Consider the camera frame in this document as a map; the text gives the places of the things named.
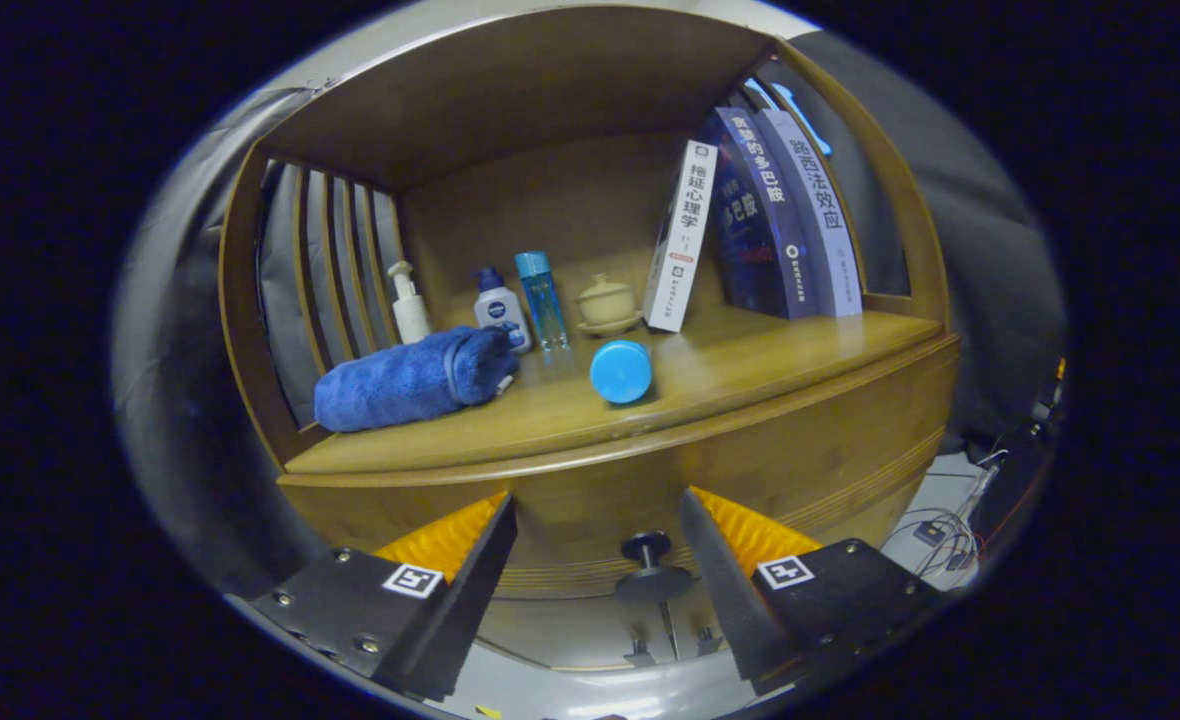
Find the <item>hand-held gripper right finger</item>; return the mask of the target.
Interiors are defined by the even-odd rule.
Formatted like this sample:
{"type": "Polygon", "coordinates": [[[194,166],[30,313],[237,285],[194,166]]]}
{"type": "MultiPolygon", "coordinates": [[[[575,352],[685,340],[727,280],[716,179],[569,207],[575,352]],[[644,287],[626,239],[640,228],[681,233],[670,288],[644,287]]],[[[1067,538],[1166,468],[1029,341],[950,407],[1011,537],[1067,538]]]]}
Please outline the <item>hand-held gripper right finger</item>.
{"type": "Polygon", "coordinates": [[[950,598],[863,539],[822,544],[706,489],[682,493],[680,524],[758,694],[838,682],[950,598]]]}

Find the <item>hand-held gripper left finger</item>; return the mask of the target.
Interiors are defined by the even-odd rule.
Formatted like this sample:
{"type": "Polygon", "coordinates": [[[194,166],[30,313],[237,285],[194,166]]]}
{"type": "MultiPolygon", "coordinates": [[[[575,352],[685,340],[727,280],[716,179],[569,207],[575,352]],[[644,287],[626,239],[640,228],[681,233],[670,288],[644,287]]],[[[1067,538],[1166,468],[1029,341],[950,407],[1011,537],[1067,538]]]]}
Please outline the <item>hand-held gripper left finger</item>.
{"type": "Polygon", "coordinates": [[[442,701],[516,536],[512,496],[494,493],[374,554],[330,548],[253,597],[253,615],[354,675],[442,701]]]}

